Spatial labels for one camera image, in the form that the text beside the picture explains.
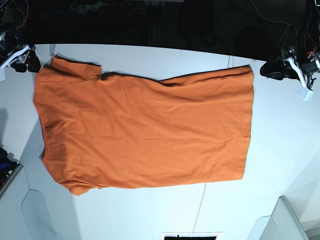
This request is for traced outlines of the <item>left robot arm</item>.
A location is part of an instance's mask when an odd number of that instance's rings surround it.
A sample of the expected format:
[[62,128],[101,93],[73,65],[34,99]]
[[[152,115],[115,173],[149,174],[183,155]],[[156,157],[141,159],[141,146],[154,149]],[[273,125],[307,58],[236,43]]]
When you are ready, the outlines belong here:
[[281,81],[298,80],[311,90],[320,72],[320,2],[306,1],[306,16],[302,26],[287,24],[275,50],[260,68],[266,78]]

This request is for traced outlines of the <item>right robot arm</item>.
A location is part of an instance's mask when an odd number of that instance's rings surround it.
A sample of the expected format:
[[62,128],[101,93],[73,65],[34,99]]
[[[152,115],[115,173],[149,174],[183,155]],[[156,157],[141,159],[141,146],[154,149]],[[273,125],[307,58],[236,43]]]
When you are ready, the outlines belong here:
[[0,2],[0,69],[13,68],[18,73],[38,73],[41,63],[34,44],[25,40],[24,30],[30,13],[27,0]]

